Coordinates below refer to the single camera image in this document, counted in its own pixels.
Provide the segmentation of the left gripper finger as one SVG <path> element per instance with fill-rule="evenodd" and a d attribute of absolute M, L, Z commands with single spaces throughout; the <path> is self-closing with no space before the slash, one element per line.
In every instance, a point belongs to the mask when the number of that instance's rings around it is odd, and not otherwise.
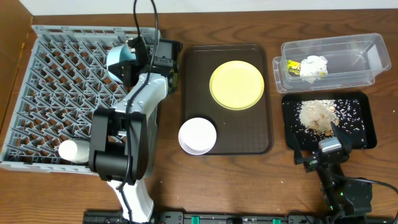
<path fill-rule="evenodd" d="M 138 65 L 140 67 L 144 67 L 149 60 L 149 54 L 143 38 L 139 36 L 133 39 L 128 39 L 127 45 L 130 49 L 134 49 Z"/>
<path fill-rule="evenodd" d="M 126 87 L 134 86 L 139 79 L 140 65 L 135 60 L 125 60 L 110 65 L 111 78 Z"/>

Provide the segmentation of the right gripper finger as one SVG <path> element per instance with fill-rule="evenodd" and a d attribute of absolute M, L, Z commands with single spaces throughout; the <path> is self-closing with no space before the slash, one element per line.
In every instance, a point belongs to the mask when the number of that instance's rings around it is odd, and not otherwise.
<path fill-rule="evenodd" d="M 331 122 L 330 124 L 334 135 L 341 143 L 341 147 L 344 149 L 345 152 L 351 152 L 353 149 L 351 140 L 337 127 L 334 122 Z"/>
<path fill-rule="evenodd" d="M 294 163 L 295 165 L 298 164 L 303 164 L 303 155 L 299 146 L 299 143 L 297 141 L 296 135 L 293 134 L 292 135 L 292 139 L 293 139 L 293 149 L 294 149 Z"/>

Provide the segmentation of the light blue bowl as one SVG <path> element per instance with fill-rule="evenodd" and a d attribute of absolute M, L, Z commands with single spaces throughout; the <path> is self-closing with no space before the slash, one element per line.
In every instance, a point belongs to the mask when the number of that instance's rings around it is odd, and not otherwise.
<path fill-rule="evenodd" d="M 112 48 L 108 52 L 106 59 L 106 68 L 110 78 L 116 82 L 122 83 L 123 82 L 122 76 L 117 75 L 116 72 L 112 72 L 111 66 L 116 65 L 119 62 L 123 62 L 126 60 L 135 60 L 135 59 L 136 59 L 135 53 L 131 53 L 130 48 L 126 44 Z"/>

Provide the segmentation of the white pink bowl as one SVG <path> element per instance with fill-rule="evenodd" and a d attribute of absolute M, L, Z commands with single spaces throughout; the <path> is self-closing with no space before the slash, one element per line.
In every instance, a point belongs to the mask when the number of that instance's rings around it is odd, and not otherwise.
<path fill-rule="evenodd" d="M 199 156 L 209 152 L 217 140 L 215 126 L 205 118 L 184 122 L 178 132 L 180 147 L 188 154 Z"/>

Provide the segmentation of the white napkin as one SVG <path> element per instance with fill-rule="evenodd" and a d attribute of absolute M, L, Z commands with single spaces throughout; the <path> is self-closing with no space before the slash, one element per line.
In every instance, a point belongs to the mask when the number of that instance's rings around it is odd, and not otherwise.
<path fill-rule="evenodd" d="M 327 63 L 328 60 L 323 56 L 308 56 L 300 63 L 300 77 L 309 83 L 321 79 L 322 76 L 328 74 Z"/>

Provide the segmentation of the green snack wrapper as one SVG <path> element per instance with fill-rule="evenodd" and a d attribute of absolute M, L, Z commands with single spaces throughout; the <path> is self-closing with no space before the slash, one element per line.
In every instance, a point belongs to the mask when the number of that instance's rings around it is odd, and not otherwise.
<path fill-rule="evenodd" d="M 294 60 L 287 60 L 287 70 L 292 77 L 299 77 L 301 70 L 301 63 Z"/>

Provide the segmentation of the white paper cup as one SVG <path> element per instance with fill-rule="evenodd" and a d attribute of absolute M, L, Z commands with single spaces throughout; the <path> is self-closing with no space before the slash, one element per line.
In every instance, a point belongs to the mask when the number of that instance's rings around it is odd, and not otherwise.
<path fill-rule="evenodd" d="M 86 163 L 89 161 L 90 143 L 81 139 L 66 140 L 59 145 L 58 153 L 70 162 Z"/>

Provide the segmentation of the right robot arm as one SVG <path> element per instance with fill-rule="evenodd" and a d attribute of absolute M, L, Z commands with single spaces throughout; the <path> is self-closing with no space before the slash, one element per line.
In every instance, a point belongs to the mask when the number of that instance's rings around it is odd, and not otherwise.
<path fill-rule="evenodd" d="M 352 142 L 334 123 L 331 129 L 334 136 L 320 141 L 318 151 L 311 156 L 302 154 L 296 135 L 290 133 L 294 163 L 302 164 L 307 173 L 317 173 L 325 202 L 331 210 L 325 223 L 366 223 L 366 214 L 372 211 L 372 184 L 364 178 L 344 175 L 340 164 L 349 159 Z"/>

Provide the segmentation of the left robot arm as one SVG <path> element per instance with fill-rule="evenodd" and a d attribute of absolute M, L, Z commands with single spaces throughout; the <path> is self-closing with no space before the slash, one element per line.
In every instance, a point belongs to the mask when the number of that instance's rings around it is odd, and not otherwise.
<path fill-rule="evenodd" d="M 145 179 L 153 169 L 159 103 L 177 88 L 178 58 L 183 44 L 142 37 L 129 39 L 108 52 L 108 75 L 130 92 L 92 117 L 90 171 L 115 191 L 129 223 L 153 223 L 154 202 Z"/>

